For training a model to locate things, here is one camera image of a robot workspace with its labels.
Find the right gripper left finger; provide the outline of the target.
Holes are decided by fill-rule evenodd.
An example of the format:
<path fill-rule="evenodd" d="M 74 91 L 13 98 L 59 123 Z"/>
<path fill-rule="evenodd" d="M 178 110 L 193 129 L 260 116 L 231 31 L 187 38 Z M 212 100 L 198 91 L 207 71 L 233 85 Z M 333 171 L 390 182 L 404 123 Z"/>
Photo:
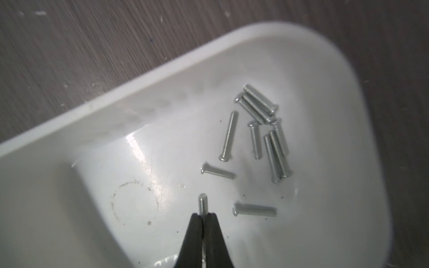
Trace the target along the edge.
<path fill-rule="evenodd" d="M 193 213 L 174 268 L 202 268 L 202 241 L 203 219 Z"/>

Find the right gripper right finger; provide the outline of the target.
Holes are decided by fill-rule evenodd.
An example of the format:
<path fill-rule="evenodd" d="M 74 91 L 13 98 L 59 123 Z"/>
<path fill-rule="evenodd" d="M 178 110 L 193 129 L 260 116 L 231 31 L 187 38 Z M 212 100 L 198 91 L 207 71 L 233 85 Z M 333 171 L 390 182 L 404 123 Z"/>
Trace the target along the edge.
<path fill-rule="evenodd" d="M 205 217 L 204 243 L 207 268 L 234 267 L 215 213 L 208 213 Z"/>

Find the white plastic storage tray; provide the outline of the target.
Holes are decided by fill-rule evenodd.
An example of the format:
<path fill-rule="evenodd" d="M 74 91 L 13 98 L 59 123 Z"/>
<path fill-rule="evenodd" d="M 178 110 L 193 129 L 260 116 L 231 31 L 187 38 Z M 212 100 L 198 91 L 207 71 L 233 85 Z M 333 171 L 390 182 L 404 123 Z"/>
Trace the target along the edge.
<path fill-rule="evenodd" d="M 257 23 L 1 145 L 3 268 L 172 267 L 197 198 L 237 268 L 381 268 L 391 218 L 359 81 Z"/>

